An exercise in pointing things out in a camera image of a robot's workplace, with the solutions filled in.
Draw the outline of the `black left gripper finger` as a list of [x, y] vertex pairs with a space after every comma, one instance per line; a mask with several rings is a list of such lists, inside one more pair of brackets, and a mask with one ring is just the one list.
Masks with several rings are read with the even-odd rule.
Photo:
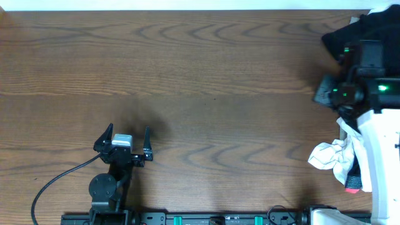
[[144, 160], [153, 161], [153, 149], [151, 147], [150, 129], [148, 126], [145, 129], [143, 151], [144, 151]]
[[110, 123], [107, 129], [100, 135], [100, 137], [94, 142], [93, 149], [98, 153], [104, 153], [108, 151], [113, 136], [113, 123]]

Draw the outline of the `black polo shirt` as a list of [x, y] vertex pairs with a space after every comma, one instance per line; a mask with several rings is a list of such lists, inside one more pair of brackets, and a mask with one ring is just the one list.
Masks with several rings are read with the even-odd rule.
[[359, 21], [321, 38], [328, 52], [339, 60], [346, 44], [360, 40], [380, 41], [384, 67], [388, 75], [399, 74], [399, 5], [394, 4], [382, 12], [361, 15]]

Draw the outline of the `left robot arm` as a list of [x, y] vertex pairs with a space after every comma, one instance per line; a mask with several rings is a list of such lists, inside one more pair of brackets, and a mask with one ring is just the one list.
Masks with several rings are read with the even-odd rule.
[[93, 149], [107, 165], [107, 173], [98, 174], [89, 184], [92, 197], [90, 224], [139, 224], [134, 211], [125, 206], [126, 197], [133, 176], [133, 168], [142, 168], [146, 161], [153, 160], [150, 130], [144, 133], [143, 153], [133, 153], [133, 137], [127, 134], [113, 134], [113, 125], [94, 142]]

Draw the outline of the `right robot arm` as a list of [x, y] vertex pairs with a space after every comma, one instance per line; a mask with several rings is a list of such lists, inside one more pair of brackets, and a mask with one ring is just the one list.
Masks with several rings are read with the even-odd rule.
[[399, 224], [399, 78], [324, 76], [314, 101], [338, 112], [347, 137], [318, 145], [309, 162], [339, 166], [346, 189], [370, 192], [371, 224]]

